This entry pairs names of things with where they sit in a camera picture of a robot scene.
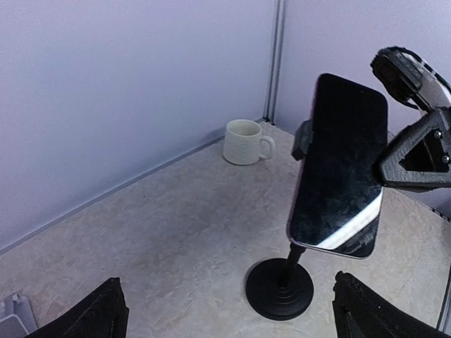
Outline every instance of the smartphone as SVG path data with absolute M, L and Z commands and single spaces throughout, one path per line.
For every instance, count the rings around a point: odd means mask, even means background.
M 310 249 L 366 258 L 381 212 L 377 162 L 387 146 L 387 101 L 373 89 L 322 74 L 311 120 L 288 237 Z

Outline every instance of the mug rim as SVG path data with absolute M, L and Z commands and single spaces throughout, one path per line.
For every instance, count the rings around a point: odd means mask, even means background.
M 231 124 L 231 123 L 235 123 L 235 122 L 246 122 L 246 123 L 251 123 L 251 124 L 253 124 L 253 125 L 256 125 L 256 126 L 259 128 L 259 131 L 258 131 L 257 133 L 255 133 L 255 134 L 252 134 L 252 135 L 240 135 L 240 134 L 237 134 L 236 132 L 233 132 L 232 130 L 230 130 L 230 124 Z M 260 126 L 257 122 L 255 122 L 255 121 L 253 121 L 253 120 L 246 120 L 245 118 L 239 118 L 239 119 L 237 119 L 237 120 L 231 120 L 229 123 L 227 123 L 227 125 L 226 125 L 225 128 L 227 129 L 227 131 L 228 131 L 229 133 L 231 133 L 231 134 L 233 134 L 233 135 L 235 135 L 235 136 L 238 136 L 238 137 L 256 137 L 256 136 L 258 136 L 259 134 L 261 134 L 261 131 L 262 131 L 261 126 Z

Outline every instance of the mug handle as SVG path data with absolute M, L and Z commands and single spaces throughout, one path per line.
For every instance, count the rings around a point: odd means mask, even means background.
M 269 145 L 269 151 L 267 154 L 263 154 L 262 152 L 260 152 L 260 158 L 267 160 L 267 159 L 273 157 L 274 148 L 276 147 L 276 143 L 274 142 L 274 139 L 269 136 L 262 136 L 260 139 L 260 144 L 262 142 L 266 142 Z

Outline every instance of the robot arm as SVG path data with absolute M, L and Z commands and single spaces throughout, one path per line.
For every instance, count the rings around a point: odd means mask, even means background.
M 381 184 L 415 192 L 451 187 L 451 86 L 418 55 L 400 47 L 381 49 L 371 67 L 391 97 L 422 112 L 383 154 Z

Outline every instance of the gray object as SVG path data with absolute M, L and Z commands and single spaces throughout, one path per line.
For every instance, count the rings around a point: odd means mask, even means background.
M 37 330 L 28 298 L 12 294 L 0 302 L 0 337 L 23 338 Z

